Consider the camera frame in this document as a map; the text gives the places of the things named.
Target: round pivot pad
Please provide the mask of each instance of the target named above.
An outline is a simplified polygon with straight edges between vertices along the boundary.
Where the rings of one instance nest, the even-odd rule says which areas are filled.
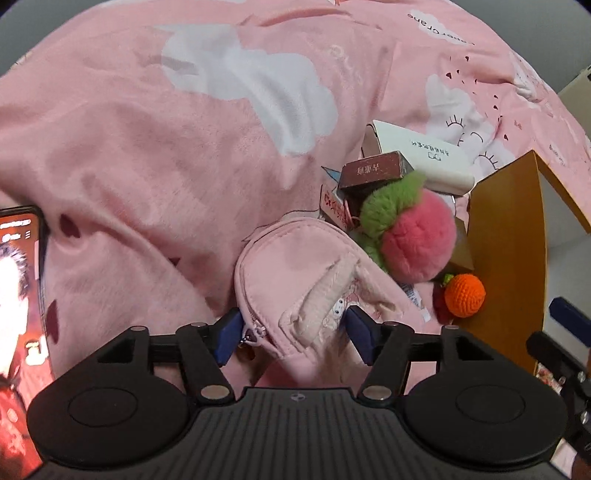
[[[74,368],[39,393],[27,415],[41,456],[80,468],[150,457],[188,420],[187,400],[175,386],[122,364]]]
[[[423,380],[407,395],[404,416],[437,453],[483,468],[549,460],[567,420],[559,395],[497,361],[465,362]]]

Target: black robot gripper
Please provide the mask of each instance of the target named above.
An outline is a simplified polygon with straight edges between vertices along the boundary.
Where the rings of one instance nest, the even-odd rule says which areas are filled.
[[[359,307],[342,325],[371,367],[356,396],[247,388],[239,400],[220,370],[242,339],[239,310],[174,335],[132,327],[33,400],[44,464],[31,478],[563,478],[548,461],[567,407],[531,374],[454,326],[418,334]],[[413,362],[437,373],[405,395]],[[155,364],[178,364],[186,393]]]

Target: wooden board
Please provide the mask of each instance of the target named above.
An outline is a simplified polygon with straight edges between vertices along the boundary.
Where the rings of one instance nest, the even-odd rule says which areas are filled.
[[[486,300],[476,315],[458,324],[534,372],[525,341],[542,329],[546,285],[544,206],[535,152],[473,190],[468,243]]]

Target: pink pouch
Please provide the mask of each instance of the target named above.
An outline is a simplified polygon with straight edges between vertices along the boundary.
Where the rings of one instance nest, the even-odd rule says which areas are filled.
[[[272,357],[257,386],[357,389],[368,367],[339,329],[351,305],[378,322],[424,326],[396,282],[344,232],[317,219],[276,223],[255,237],[238,259],[235,288],[245,336]]]

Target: fluffy pom pom keychain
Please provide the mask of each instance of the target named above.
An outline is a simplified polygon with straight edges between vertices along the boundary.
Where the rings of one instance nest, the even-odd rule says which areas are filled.
[[[424,176],[413,171],[374,191],[359,215],[359,243],[400,283],[434,278],[447,264],[456,243],[449,207],[423,188]]]

